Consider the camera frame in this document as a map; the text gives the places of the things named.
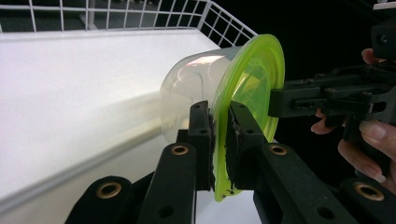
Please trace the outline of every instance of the person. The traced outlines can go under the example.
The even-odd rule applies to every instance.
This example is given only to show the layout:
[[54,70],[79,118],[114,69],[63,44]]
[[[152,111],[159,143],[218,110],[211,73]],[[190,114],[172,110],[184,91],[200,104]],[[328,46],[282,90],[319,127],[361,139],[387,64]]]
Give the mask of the person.
[[[368,64],[381,62],[381,59],[374,56],[372,49],[364,49],[361,52],[361,56]],[[326,116],[320,112],[320,109],[317,111],[317,117],[321,120],[312,125],[311,131],[313,133],[326,134],[334,129],[326,127]],[[339,153],[346,161],[353,165],[355,169],[375,179],[385,188],[396,194],[396,127],[378,120],[371,120],[362,121],[360,124],[360,131],[365,142],[390,157],[389,174],[383,176],[378,164],[349,142],[344,140],[339,142]]]

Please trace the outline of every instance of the green lid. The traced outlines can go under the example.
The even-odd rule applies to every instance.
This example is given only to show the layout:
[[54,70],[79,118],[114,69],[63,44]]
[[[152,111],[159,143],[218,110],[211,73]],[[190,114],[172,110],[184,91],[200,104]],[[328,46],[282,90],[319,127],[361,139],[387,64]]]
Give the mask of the green lid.
[[213,160],[217,202],[241,192],[232,186],[225,161],[227,117],[231,101],[248,107],[265,137],[271,142],[274,139],[277,118],[268,116],[270,93],[271,89],[283,87],[284,76],[283,51],[273,35],[256,35],[251,38],[227,68],[211,106],[217,132]]

